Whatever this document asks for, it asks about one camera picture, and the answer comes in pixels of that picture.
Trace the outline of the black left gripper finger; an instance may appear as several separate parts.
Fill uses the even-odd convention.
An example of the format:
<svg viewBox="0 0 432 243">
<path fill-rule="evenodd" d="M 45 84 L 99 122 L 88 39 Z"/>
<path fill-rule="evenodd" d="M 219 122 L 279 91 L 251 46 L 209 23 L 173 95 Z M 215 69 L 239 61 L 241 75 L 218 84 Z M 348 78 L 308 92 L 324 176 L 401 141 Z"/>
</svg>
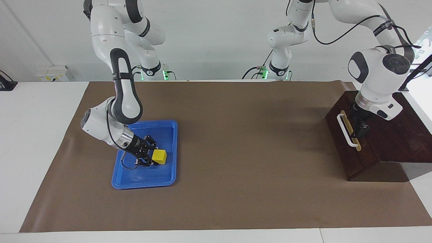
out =
<svg viewBox="0 0 432 243">
<path fill-rule="evenodd" d="M 365 137 L 368 132 L 369 132 L 369 126 L 366 123 L 355 123 L 354 126 L 355 138 Z"/>
</svg>

